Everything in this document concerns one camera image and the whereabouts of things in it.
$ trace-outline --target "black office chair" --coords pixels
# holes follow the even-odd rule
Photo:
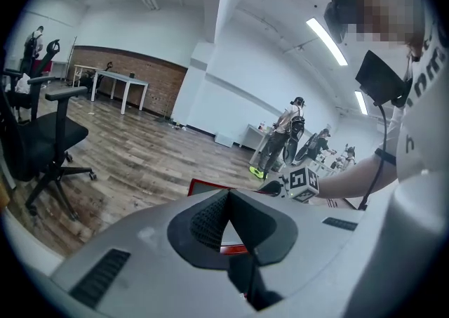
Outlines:
[[[0,88],[0,139],[11,175],[15,179],[28,182],[40,172],[44,172],[25,203],[32,216],[37,214],[36,206],[33,205],[34,200],[51,181],[55,181],[59,193],[56,199],[62,207],[65,206],[72,220],[78,219],[77,213],[62,190],[60,180],[64,175],[77,173],[89,173],[91,180],[96,179],[91,168],[62,167],[66,150],[88,135],[87,128],[67,117],[69,99],[86,91],[86,87],[77,87],[46,93],[47,100],[57,100],[57,112],[45,114],[28,124],[19,125],[3,88]]]
[[[59,51],[59,39],[50,42],[47,45],[46,55],[43,57],[39,66],[30,74],[31,78],[33,79],[40,77],[42,75],[43,69]],[[30,85],[31,87],[29,89],[29,93],[17,93],[15,92],[15,86],[17,85],[18,80],[22,78],[22,73],[23,72],[17,71],[15,69],[5,69],[3,72],[4,75],[11,78],[11,89],[6,93],[9,104],[11,105],[11,107],[14,107],[17,110],[19,123],[27,123],[28,120],[22,120],[22,117],[20,116],[20,108],[25,108],[26,110],[31,109],[31,120],[35,119],[37,115],[37,105],[39,102],[41,85],[45,81],[52,81],[56,79],[56,77],[44,77],[44,79],[42,79],[41,81],[33,81],[33,84]]]
[[[111,68],[113,68],[112,61],[107,63],[105,71],[109,71]],[[95,76],[95,71],[88,71],[85,76],[81,77],[79,80],[80,86],[87,87],[87,96],[89,93],[92,93],[92,87],[93,87],[93,77]],[[103,80],[103,75],[99,74],[97,78],[97,88],[100,87],[101,81]]]

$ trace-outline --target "baseboard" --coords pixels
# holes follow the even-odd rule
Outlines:
[[[234,144],[235,144],[236,146],[239,146],[239,147],[240,147],[240,143],[234,142]],[[244,148],[245,150],[248,150],[248,151],[251,151],[251,152],[255,152],[255,149],[254,149],[254,148],[247,147],[247,146],[245,146],[245,145],[242,145],[240,148]]]
[[[212,138],[215,137],[215,135],[214,135],[213,133],[203,131],[203,130],[197,128],[197,127],[190,126],[189,124],[188,124],[186,127],[187,127],[187,128],[190,128],[190,129],[193,130],[193,131],[202,133],[202,134],[204,134],[204,135],[208,135],[209,137],[212,137]]]
[[[208,135],[209,137],[212,137],[212,138],[215,137],[215,135],[214,135],[213,133],[210,133],[210,132],[207,132],[207,131],[203,131],[203,130],[201,130],[200,128],[190,126],[189,124],[187,125],[187,128],[190,128],[191,130],[196,131],[196,132],[199,132],[199,133],[202,133],[202,134],[204,134],[204,135]],[[234,142],[233,145],[239,146],[239,147],[240,147],[240,143],[237,143],[237,142]],[[243,148],[243,149],[248,150],[248,151],[251,151],[251,152],[254,152],[254,151],[255,151],[255,150],[254,150],[253,148],[251,148],[251,147],[241,146],[240,148]]]

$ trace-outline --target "person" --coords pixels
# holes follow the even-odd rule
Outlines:
[[[328,147],[327,137],[330,137],[329,130],[327,128],[323,129],[319,134],[315,142],[312,141],[307,149],[306,157],[309,157],[315,161],[316,157],[324,150],[330,154],[336,154],[337,151],[332,150]]]
[[[23,59],[20,63],[20,71],[30,75],[34,61],[39,57],[39,52],[43,48],[42,40],[43,26],[39,26],[32,32],[25,41]]]
[[[432,169],[447,169],[447,150],[438,141],[441,136],[435,133],[435,130],[442,135],[447,132],[445,119],[438,120],[439,126],[433,122],[435,118],[416,119],[423,114],[423,117],[443,117],[442,112],[448,111],[447,100],[440,97],[448,92],[449,40],[429,5],[424,0],[332,0],[326,8],[325,19],[329,20],[330,33],[337,43],[344,39],[347,25],[355,23],[358,33],[371,33],[381,41],[405,44],[410,54],[404,81],[411,80],[411,89],[405,103],[394,108],[386,150],[380,143],[372,156],[320,180],[317,197],[337,199],[366,195],[381,158],[384,165],[372,192],[397,178],[401,181]],[[414,119],[408,119],[410,112]],[[439,156],[431,150],[423,155],[422,150],[427,147],[432,147]]]
[[[291,107],[279,117],[278,121],[273,125],[274,132],[269,137],[267,144],[260,153],[259,164],[257,168],[251,166],[250,172],[258,178],[264,178],[264,172],[268,172],[277,160],[285,143],[288,140],[286,127],[288,122],[296,116],[303,116],[304,98],[296,97],[294,101],[290,102]]]
[[[355,147],[350,147],[347,150],[347,157],[343,162],[342,171],[346,171],[348,168],[355,166],[356,164],[356,150]]]

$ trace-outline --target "cable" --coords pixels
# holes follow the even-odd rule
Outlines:
[[[371,191],[373,190],[377,179],[380,176],[380,172],[382,171],[382,167],[384,166],[384,157],[385,157],[385,151],[387,150],[387,118],[385,117],[385,111],[384,108],[380,105],[379,106],[380,113],[382,113],[382,118],[384,119],[384,143],[382,145],[382,156],[380,157],[380,164],[379,168],[377,169],[376,175],[374,176],[373,181],[371,182],[371,186],[368,188],[368,191],[366,192],[365,196],[362,199],[362,202],[358,205],[358,209],[361,211],[366,210],[366,202],[368,200],[369,195],[371,194]]]

